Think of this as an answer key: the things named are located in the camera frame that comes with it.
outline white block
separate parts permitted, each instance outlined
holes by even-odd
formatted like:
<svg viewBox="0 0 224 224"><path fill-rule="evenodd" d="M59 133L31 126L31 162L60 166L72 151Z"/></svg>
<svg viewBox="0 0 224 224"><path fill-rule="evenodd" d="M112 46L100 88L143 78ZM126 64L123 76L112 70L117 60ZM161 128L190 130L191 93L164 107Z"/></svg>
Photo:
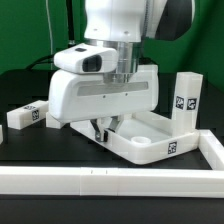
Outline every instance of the white block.
<svg viewBox="0 0 224 224"><path fill-rule="evenodd" d="M117 195L117 168L82 168L80 195Z"/></svg>
<svg viewBox="0 0 224 224"><path fill-rule="evenodd" d="M46 117L48 101L36 101L7 113L8 127L21 130Z"/></svg>
<svg viewBox="0 0 224 224"><path fill-rule="evenodd" d="M203 76L193 72L177 73L172 111L172 135L180 136L195 129Z"/></svg>
<svg viewBox="0 0 224 224"><path fill-rule="evenodd" d="M46 127L61 129L65 124L54 119L49 112L46 113Z"/></svg>
<svg viewBox="0 0 224 224"><path fill-rule="evenodd" d="M80 168L0 167L0 194L79 195Z"/></svg>
<svg viewBox="0 0 224 224"><path fill-rule="evenodd" d="M0 125L0 144L3 142L2 126Z"/></svg>
<svg viewBox="0 0 224 224"><path fill-rule="evenodd" d="M199 149L213 170L224 170L224 147L209 130L200 130Z"/></svg>
<svg viewBox="0 0 224 224"><path fill-rule="evenodd" d="M224 197L224 172L119 169L118 196Z"/></svg>

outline square tag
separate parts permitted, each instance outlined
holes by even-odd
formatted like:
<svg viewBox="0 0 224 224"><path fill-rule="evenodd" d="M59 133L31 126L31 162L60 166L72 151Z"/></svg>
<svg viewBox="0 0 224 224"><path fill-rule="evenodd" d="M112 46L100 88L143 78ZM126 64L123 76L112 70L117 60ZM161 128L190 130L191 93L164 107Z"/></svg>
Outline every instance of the square tag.
<svg viewBox="0 0 224 224"><path fill-rule="evenodd" d="M169 144L168 154L173 154L177 151L177 142L172 142Z"/></svg>
<svg viewBox="0 0 224 224"><path fill-rule="evenodd" d="M183 110L184 109L184 98L177 96L176 98L176 108Z"/></svg>
<svg viewBox="0 0 224 224"><path fill-rule="evenodd" d="M40 118L39 110L32 111L32 117L33 117L33 121L38 120Z"/></svg>
<svg viewBox="0 0 224 224"><path fill-rule="evenodd" d="M197 99L188 99L187 101L187 110L195 110L197 105Z"/></svg>

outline cable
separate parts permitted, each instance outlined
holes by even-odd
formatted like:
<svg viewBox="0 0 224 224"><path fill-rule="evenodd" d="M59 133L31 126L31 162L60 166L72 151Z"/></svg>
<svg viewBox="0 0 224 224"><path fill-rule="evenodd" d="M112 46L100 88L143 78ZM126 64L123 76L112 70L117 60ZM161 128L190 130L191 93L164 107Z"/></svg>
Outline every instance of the cable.
<svg viewBox="0 0 224 224"><path fill-rule="evenodd" d="M75 46L74 23L73 23L73 6L72 0L66 0L67 20L68 20L68 47Z"/></svg>
<svg viewBox="0 0 224 224"><path fill-rule="evenodd" d="M49 2L46 0L46 11L47 11L47 20L48 20L48 27L49 27L49 35L50 35L50 42L51 42L51 54L54 53L54 42L53 42L53 34L52 34L52 26L51 26L51 17L49 11Z"/></svg>
<svg viewBox="0 0 224 224"><path fill-rule="evenodd" d="M34 61L32 64L28 65L26 67L27 70L32 70L32 68L37 65L37 64L45 64L45 63L49 63L49 64L52 64L53 63L53 57L54 55L48 55L48 56L45 56L45 57L42 57L42 58L39 58L37 59L36 61Z"/></svg>

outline black table surface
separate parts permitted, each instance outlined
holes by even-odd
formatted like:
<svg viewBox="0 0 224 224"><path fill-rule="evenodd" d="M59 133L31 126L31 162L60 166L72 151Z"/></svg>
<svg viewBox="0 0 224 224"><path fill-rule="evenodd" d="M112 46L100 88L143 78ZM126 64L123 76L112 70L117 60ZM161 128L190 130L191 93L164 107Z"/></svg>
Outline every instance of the black table surface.
<svg viewBox="0 0 224 224"><path fill-rule="evenodd" d="M47 100L52 72L11 70L0 76L0 166L205 169L200 150L143 166L132 164L66 125L46 128L45 120L23 130L6 128L6 112ZM174 74L159 75L155 112L171 117ZM203 82L197 128L210 129L224 144L224 94ZM222 223L224 199L169 197L4 196L2 223Z"/></svg>

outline white robot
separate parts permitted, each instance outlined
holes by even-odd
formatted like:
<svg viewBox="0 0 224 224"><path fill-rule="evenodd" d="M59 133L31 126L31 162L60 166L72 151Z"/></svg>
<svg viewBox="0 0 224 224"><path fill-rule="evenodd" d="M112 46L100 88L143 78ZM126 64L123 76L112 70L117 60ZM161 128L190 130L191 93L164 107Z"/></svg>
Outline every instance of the white robot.
<svg viewBox="0 0 224 224"><path fill-rule="evenodd" d="M194 1L86 0L85 4L88 44L55 55L60 70L51 80L49 113L136 164L197 148L201 75L179 74L176 90L180 93L176 92L175 101L182 100L183 108L175 106L169 120L149 112L158 103L157 65L139 64L142 42L146 37L159 38L164 20L176 24L175 38L188 30ZM166 27L166 33L172 27ZM194 79L198 79L197 90L184 92ZM190 99L193 109L187 110L183 102Z"/></svg>

